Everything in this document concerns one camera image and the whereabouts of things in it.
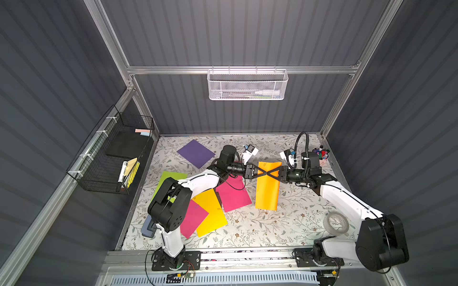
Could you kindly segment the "purple paper sheet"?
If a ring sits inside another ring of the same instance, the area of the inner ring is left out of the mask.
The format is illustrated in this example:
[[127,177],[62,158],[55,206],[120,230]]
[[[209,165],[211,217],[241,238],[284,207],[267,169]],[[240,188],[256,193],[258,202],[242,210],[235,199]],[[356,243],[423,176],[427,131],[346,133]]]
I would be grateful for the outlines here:
[[195,139],[179,149],[177,153],[198,169],[202,168],[215,156],[213,151],[206,148]]

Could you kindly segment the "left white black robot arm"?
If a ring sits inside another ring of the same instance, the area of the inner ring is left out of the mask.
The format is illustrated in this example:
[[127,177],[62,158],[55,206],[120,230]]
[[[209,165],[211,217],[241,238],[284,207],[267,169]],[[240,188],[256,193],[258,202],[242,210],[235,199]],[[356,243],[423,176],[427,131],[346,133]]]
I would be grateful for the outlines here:
[[148,214],[161,232],[166,256],[175,259],[184,252],[180,226],[185,219],[190,202],[197,195],[219,186],[229,175],[239,175],[243,179],[268,177],[280,182],[281,167],[264,170],[253,164],[236,162],[236,148],[226,145],[219,157],[206,170],[183,180],[167,178],[150,202]]

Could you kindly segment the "orange paper sheet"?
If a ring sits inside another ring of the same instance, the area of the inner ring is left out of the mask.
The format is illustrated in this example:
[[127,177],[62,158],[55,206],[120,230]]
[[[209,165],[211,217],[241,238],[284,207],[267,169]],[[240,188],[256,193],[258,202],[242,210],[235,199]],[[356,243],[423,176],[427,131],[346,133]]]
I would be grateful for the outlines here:
[[255,207],[261,210],[276,211],[280,192],[280,182],[268,176],[256,179]]

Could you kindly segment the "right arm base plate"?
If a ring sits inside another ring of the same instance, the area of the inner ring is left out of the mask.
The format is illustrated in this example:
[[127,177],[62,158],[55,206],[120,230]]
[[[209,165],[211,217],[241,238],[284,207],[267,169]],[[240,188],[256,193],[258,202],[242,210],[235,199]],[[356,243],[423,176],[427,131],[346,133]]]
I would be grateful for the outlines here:
[[324,251],[316,247],[307,247],[307,248],[295,248],[292,251],[292,257],[297,263],[297,267],[325,267],[325,266],[335,266],[342,267],[345,262],[341,258],[331,258],[327,256]]

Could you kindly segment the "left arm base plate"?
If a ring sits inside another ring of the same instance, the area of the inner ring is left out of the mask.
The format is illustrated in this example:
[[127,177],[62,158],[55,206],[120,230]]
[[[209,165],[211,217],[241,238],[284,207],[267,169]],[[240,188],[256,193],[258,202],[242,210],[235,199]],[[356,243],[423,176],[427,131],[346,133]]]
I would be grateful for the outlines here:
[[163,249],[155,251],[151,258],[152,271],[195,271],[200,269],[201,251],[183,250],[171,257]]

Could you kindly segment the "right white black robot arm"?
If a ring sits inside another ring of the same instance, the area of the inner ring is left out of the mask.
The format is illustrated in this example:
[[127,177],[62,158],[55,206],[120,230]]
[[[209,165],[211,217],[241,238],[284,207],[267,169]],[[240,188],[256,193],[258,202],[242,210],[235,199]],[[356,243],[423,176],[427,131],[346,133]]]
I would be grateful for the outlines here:
[[309,188],[332,203],[337,213],[354,225],[355,239],[332,234],[314,242],[311,257],[316,264],[352,260],[372,272],[379,272],[409,261],[404,226],[398,216],[369,206],[345,189],[333,175],[323,173],[316,156],[310,155],[303,162],[303,167],[295,170],[284,165],[271,168],[259,163],[253,176]]

